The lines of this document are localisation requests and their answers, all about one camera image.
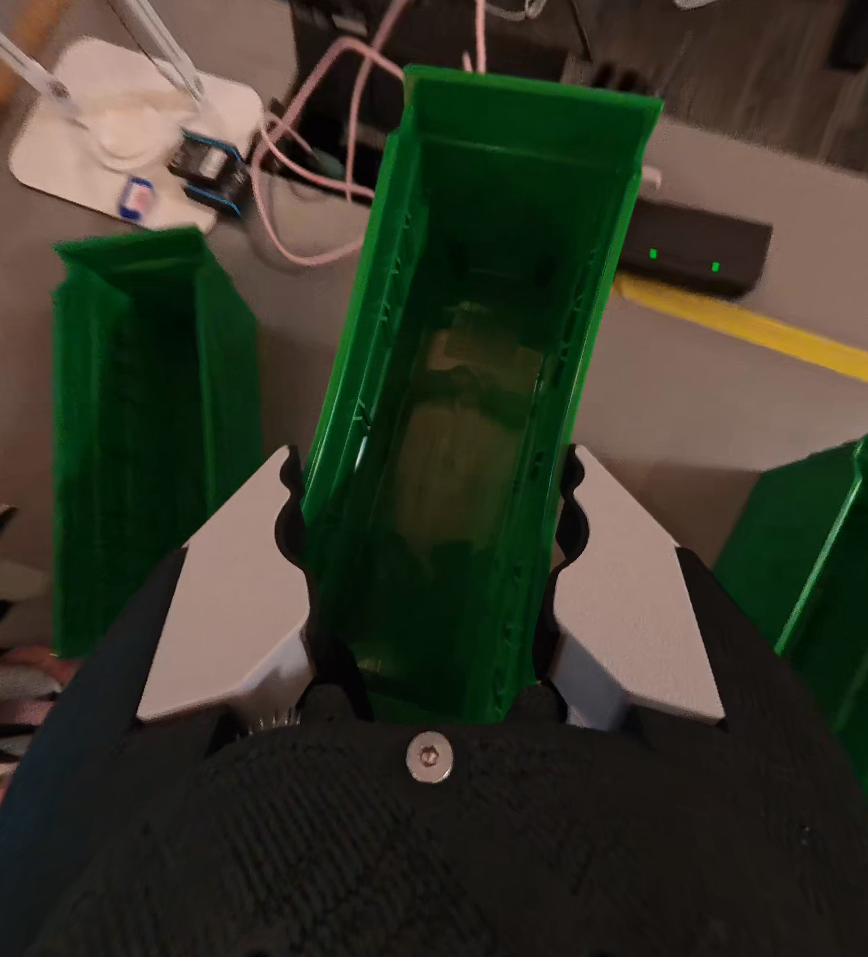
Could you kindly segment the green plastic bin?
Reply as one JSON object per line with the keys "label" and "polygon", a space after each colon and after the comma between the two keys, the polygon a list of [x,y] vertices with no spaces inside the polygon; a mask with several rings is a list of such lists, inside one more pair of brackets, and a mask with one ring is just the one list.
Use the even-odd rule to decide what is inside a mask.
{"label": "green plastic bin", "polygon": [[535,681],[560,480],[662,99],[411,65],[305,471],[319,623],[373,718]]}
{"label": "green plastic bin", "polygon": [[763,472],[714,572],[799,672],[868,797],[868,433]]}
{"label": "green plastic bin", "polygon": [[196,227],[56,252],[53,646],[81,658],[260,467],[258,329]]}

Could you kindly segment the person's left hand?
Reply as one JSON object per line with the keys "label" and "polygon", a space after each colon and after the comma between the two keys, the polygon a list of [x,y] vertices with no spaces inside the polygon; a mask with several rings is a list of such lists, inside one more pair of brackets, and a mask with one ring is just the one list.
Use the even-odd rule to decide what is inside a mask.
{"label": "person's left hand", "polygon": [[81,659],[59,657],[48,645],[32,644],[0,648],[1,665],[34,667],[65,688],[81,668]]}

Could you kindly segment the small blue case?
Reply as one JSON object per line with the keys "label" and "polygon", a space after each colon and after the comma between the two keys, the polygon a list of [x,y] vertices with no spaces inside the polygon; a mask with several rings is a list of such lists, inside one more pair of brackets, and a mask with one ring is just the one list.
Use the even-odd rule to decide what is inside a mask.
{"label": "small blue case", "polygon": [[129,223],[141,224],[152,212],[155,199],[155,189],[151,180],[129,175],[116,204],[118,216]]}

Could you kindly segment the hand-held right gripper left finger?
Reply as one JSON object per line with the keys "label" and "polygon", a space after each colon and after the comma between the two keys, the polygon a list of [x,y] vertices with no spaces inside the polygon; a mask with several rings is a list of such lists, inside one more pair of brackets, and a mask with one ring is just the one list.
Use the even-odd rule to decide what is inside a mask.
{"label": "hand-held right gripper left finger", "polygon": [[308,581],[278,520],[298,504],[297,449],[282,446],[186,543],[137,710],[145,723],[214,706],[239,724],[290,724],[313,677]]}

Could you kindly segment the white document stand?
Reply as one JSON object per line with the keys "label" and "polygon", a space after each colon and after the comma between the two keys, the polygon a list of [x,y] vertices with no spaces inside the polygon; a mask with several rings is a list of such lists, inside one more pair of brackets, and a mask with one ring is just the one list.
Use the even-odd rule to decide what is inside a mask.
{"label": "white document stand", "polygon": [[208,233],[217,213],[188,198],[165,161],[183,128],[246,149],[260,123],[260,97],[242,83],[198,71],[150,2],[122,5],[157,54],[96,38],[68,47],[51,73],[69,100],[38,94],[9,170],[22,185],[118,219],[127,177],[141,176],[152,181],[156,199],[139,225]]}

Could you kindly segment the black labelled box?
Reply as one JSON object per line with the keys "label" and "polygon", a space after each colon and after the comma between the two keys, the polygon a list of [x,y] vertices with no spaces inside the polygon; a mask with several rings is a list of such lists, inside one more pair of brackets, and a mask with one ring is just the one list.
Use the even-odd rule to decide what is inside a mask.
{"label": "black labelled box", "polygon": [[[292,93],[300,90],[337,38],[353,36],[372,42],[390,6],[384,1],[289,2],[297,67]],[[298,122],[299,132],[313,148],[332,157],[340,176],[345,170],[350,100],[364,65],[358,54],[340,55],[311,94]],[[402,108],[402,82],[372,65],[355,125],[352,177],[356,185],[375,188],[386,139],[399,125]]]}

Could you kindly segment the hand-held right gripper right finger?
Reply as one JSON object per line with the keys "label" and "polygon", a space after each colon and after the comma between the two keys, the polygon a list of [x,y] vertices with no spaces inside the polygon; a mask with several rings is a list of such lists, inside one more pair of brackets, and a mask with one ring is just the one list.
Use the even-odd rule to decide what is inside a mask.
{"label": "hand-held right gripper right finger", "polygon": [[534,628],[537,680],[566,724],[619,729],[635,707],[715,726],[725,718],[666,530],[583,446],[564,459],[552,565]]}

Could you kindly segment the black charger box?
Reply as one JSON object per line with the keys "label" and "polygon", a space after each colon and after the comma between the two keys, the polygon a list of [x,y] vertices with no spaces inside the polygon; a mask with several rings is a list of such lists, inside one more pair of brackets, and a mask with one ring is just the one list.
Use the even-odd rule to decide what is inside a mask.
{"label": "black charger box", "polygon": [[639,198],[618,272],[737,301],[758,284],[773,233],[771,224]]}

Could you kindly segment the black box with blue edge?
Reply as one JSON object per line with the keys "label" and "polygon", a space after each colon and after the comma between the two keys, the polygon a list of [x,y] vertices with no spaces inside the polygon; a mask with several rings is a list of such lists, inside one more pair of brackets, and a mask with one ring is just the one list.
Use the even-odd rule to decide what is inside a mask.
{"label": "black box with blue edge", "polygon": [[250,168],[233,144],[183,128],[165,168],[191,200],[224,217],[244,218],[252,196]]}

